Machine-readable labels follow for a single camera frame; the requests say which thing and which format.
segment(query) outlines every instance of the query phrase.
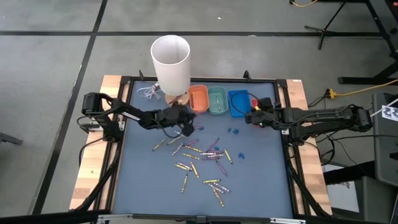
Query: gray floor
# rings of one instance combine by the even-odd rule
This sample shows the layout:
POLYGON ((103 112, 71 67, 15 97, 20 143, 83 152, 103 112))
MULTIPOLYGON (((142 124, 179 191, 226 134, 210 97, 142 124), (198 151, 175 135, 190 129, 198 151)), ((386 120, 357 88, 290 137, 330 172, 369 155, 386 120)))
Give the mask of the gray floor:
MULTIPOLYGON (((109 0, 100 30, 305 31, 323 27, 339 4, 297 8, 288 0, 109 0)), ((92 30, 100 0, 0 2, 0 30, 92 30)), ((373 5, 386 29, 396 25, 384 1, 373 5)), ((362 4, 347 4, 331 25, 336 31, 377 31, 362 4)), ((78 150, 86 134, 75 120, 82 97, 99 91, 103 75, 155 75, 149 48, 157 37, 98 37, 43 212, 66 211, 78 172, 78 150)), ((370 77, 393 62, 382 39, 185 37, 192 48, 192 76, 302 79, 308 101, 326 88, 339 93, 366 86, 339 85, 338 76, 370 77)), ((0 131, 25 140, 0 144, 0 216, 29 212, 45 161, 86 49, 87 37, 0 37, 0 131)), ((390 86, 380 91, 395 92, 390 86)), ((371 107, 371 93, 328 100, 328 107, 355 103, 371 107)), ((355 135, 342 131, 337 136, 355 135)), ((344 140, 356 162, 373 159, 371 139, 344 140)), ((320 144, 322 151, 330 146, 320 144)), ((340 146, 335 161, 353 164, 340 146)))

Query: blue board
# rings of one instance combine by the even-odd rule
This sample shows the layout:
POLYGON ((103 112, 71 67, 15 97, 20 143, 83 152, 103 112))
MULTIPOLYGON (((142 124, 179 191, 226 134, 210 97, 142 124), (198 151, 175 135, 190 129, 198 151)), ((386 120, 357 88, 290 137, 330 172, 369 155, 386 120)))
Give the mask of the blue board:
MULTIPOLYGON (((135 81, 131 104, 141 110, 166 108, 164 99, 154 97, 147 100, 136 91, 153 85, 154 82, 135 81)), ((207 87, 222 86, 226 91, 248 90, 259 98, 270 97, 275 103, 274 86, 271 83, 191 83, 207 87)), ((120 161, 116 195, 112 212, 115 214, 138 213, 146 215, 204 215, 214 217, 253 217, 253 218, 292 218, 292 206, 282 149, 280 131, 272 128, 259 128, 248 125, 244 118, 233 118, 229 111, 222 115, 212 115, 207 111, 199 114, 194 124, 204 126, 196 130, 188 139, 178 140, 170 146, 162 145, 152 149, 164 137, 161 130, 145 130, 135 121, 129 120, 120 161), (238 129, 233 134, 228 129, 238 129), (226 157, 220 159, 228 176, 225 177, 215 161, 198 161, 187 158, 182 152, 198 154, 181 148, 182 142, 199 139, 193 146, 203 151, 212 142, 220 150, 227 148, 233 165, 226 157), (245 159, 238 158, 242 152, 245 159), (181 188, 185 170, 174 166, 176 162, 194 162, 200 180, 189 172, 184 194, 181 188), (221 207, 212 189, 203 184, 206 179, 221 179, 221 184, 231 193, 220 194, 224 201, 221 207)), ((170 135, 178 128, 167 128, 170 135)))

